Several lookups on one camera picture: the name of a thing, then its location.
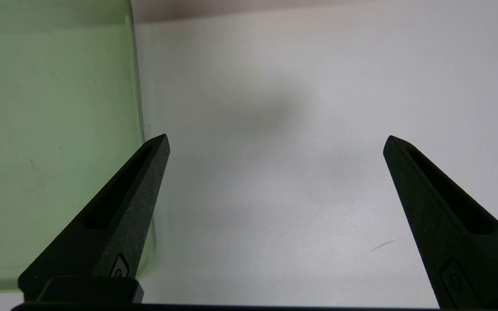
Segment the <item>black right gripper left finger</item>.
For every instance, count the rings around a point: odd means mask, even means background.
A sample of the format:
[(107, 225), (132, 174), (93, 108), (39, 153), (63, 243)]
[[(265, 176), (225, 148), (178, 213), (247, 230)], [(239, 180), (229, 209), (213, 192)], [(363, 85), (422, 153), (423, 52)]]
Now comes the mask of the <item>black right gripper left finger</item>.
[(25, 301), (92, 292), (140, 301), (136, 273), (169, 155), (166, 134), (140, 146), (19, 276)]

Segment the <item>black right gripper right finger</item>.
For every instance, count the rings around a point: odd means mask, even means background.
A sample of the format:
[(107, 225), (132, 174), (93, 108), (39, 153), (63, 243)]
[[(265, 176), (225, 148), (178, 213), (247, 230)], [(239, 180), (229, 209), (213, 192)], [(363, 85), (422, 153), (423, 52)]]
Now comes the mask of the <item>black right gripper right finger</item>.
[(409, 142), (383, 156), (441, 309), (498, 309), (498, 220)]

